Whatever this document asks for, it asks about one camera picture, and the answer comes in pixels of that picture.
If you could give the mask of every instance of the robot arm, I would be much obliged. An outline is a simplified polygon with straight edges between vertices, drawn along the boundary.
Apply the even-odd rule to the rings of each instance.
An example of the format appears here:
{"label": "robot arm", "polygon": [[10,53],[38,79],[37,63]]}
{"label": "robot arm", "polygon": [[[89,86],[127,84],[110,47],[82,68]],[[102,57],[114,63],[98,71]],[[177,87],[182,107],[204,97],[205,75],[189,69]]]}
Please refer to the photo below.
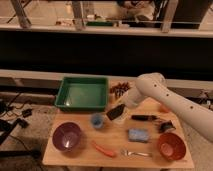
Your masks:
{"label": "robot arm", "polygon": [[147,97],[165,104],[184,122],[213,142],[213,111],[170,91],[166,88],[165,79],[161,74],[140,75],[135,87],[124,94],[122,101],[126,107],[134,108]]}

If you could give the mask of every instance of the dark red bowl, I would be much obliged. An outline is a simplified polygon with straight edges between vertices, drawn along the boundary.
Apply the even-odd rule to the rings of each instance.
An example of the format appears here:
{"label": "dark red bowl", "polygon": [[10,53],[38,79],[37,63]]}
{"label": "dark red bowl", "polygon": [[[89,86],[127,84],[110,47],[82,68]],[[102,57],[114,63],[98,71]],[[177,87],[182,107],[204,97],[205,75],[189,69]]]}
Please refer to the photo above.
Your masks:
{"label": "dark red bowl", "polygon": [[60,151],[71,151],[81,139],[81,129],[74,122],[61,124],[53,133],[53,145]]}
{"label": "dark red bowl", "polygon": [[157,148],[167,160],[180,160],[186,154],[183,140],[174,133],[162,134],[158,139]]}

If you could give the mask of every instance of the small cup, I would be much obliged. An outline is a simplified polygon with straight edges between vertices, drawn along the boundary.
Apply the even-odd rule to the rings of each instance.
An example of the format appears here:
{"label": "small cup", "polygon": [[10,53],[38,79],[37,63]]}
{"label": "small cup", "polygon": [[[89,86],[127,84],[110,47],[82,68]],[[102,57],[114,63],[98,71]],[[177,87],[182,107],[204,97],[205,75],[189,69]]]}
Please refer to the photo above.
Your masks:
{"label": "small cup", "polygon": [[103,126],[103,115],[101,113],[94,113],[90,118],[90,123],[93,128],[100,129]]}

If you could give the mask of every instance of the blue sponge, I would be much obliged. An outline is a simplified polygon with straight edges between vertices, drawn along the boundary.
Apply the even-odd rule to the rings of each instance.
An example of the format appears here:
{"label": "blue sponge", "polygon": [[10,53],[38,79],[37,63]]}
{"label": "blue sponge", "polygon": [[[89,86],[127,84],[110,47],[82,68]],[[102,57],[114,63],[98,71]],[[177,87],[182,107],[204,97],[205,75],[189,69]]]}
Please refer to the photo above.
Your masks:
{"label": "blue sponge", "polygon": [[129,129],[129,141],[147,143],[149,140],[149,134],[146,129]]}

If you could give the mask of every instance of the floor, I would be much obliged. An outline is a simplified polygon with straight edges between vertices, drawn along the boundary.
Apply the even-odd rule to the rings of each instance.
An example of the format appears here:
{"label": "floor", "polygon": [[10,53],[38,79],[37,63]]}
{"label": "floor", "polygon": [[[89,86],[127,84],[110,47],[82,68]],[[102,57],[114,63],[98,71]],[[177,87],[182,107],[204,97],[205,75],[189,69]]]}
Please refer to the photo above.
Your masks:
{"label": "floor", "polygon": [[[73,19],[73,13],[69,1],[39,1],[34,0],[25,8],[25,12],[33,25],[53,26],[57,20],[70,23]],[[115,2],[94,2],[95,13],[104,18],[112,16],[116,11]],[[206,12],[199,30],[213,30],[213,5]],[[14,15],[14,9],[11,2],[1,0],[0,3],[0,24],[8,22]],[[10,21],[10,24],[17,24],[17,17]]]}
{"label": "floor", "polygon": [[[31,100],[32,96],[22,94],[19,97],[20,103],[13,103],[13,106],[21,107],[23,101]],[[51,104],[54,101],[54,96],[47,98],[47,104]],[[29,126],[25,129],[17,126],[11,133],[12,136],[19,138],[29,149],[39,149],[44,154],[45,147],[47,145],[47,139],[50,133],[51,125],[53,123],[54,116],[57,112],[57,108],[53,105],[35,104],[36,100],[32,101],[32,104],[26,104],[22,109],[14,110],[16,114],[20,114],[22,110],[32,108],[32,115],[25,118],[29,123]],[[4,119],[13,119],[15,115],[10,117],[5,116]],[[213,170],[213,144],[203,139],[196,131],[190,128],[187,124],[182,123],[186,140],[195,164],[194,169],[173,169],[172,171],[212,171]],[[14,139],[8,137],[6,141],[0,146],[0,150],[24,150],[22,144]],[[58,167],[58,166],[44,166],[42,165],[42,156],[37,161],[31,157],[15,157],[15,158],[3,158],[0,159],[0,171],[96,171],[99,168],[85,168],[85,167]],[[128,169],[128,168],[104,168],[104,171],[157,171],[156,169]]]}

